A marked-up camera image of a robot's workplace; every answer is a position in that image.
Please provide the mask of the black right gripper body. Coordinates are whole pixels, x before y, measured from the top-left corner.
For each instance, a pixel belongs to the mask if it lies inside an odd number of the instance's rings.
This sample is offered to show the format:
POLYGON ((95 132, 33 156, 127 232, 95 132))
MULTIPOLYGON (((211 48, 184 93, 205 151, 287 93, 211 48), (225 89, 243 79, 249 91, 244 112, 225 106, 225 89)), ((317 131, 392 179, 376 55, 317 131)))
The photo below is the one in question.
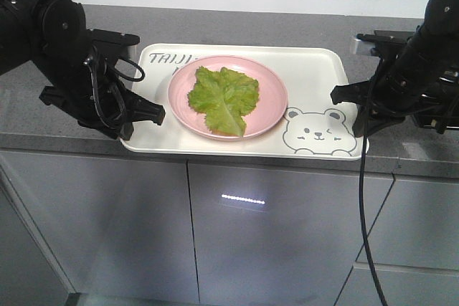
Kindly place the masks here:
POLYGON ((403 46, 383 49, 366 105, 382 105, 403 116, 423 109, 422 95, 445 71, 440 53, 437 39, 409 39, 403 46))

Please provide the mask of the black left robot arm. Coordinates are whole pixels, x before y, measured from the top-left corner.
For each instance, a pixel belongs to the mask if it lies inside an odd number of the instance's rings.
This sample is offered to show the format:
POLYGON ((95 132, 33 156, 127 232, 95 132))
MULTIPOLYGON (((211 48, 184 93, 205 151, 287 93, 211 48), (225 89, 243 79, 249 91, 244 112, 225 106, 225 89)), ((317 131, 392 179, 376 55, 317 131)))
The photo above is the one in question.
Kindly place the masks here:
POLYGON ((1 0, 1 73, 32 62, 50 81, 39 98, 79 125, 128 140, 133 124, 161 125, 165 110, 128 90, 146 74, 129 52, 133 34, 89 29, 73 0, 1 0))

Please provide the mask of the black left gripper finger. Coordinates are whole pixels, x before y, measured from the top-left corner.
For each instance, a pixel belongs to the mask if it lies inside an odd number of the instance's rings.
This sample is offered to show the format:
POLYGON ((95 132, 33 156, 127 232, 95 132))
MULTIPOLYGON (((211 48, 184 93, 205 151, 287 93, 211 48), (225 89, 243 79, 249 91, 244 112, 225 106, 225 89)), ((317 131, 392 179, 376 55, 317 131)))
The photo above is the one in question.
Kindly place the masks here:
POLYGON ((153 103, 130 90, 126 91, 123 99, 126 105, 128 123, 149 120, 156 125, 162 125, 166 115, 162 105, 153 103))

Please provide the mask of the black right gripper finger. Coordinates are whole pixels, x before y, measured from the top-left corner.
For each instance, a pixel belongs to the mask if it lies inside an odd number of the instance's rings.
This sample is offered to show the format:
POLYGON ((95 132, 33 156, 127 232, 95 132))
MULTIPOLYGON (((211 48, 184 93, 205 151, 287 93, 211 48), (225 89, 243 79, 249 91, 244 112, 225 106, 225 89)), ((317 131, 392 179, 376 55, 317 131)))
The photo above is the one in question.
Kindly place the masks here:
POLYGON ((387 107, 371 103, 370 105, 357 105, 357 116, 352 125, 356 138, 371 136, 389 126, 398 125, 405 120, 405 116, 390 110, 387 107))
POLYGON ((349 85, 337 85, 331 91, 331 101, 334 105, 342 102, 365 105, 368 98, 369 86, 369 80, 349 85))

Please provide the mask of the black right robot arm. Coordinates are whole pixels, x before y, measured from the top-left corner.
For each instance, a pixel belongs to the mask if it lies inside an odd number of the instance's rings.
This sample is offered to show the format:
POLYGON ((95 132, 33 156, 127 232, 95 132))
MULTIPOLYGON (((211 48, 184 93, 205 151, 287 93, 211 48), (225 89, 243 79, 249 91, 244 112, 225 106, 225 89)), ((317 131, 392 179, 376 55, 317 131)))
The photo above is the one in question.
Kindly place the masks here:
POLYGON ((458 0, 429 0, 415 32, 357 34, 357 53, 379 58, 367 81, 336 86, 333 104, 352 102, 352 130, 370 136, 412 116, 421 128, 458 129, 458 0))

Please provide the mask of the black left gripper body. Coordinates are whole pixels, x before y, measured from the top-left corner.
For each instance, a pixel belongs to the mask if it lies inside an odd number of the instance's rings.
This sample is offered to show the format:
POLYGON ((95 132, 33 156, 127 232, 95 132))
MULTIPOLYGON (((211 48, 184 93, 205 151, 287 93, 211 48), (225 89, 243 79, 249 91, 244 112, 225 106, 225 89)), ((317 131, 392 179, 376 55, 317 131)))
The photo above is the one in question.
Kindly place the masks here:
POLYGON ((67 113, 82 127, 109 138, 129 139, 133 123, 127 122, 123 99, 129 89, 119 76, 106 57, 92 47, 81 65, 63 72, 59 80, 43 89, 39 99, 67 113))

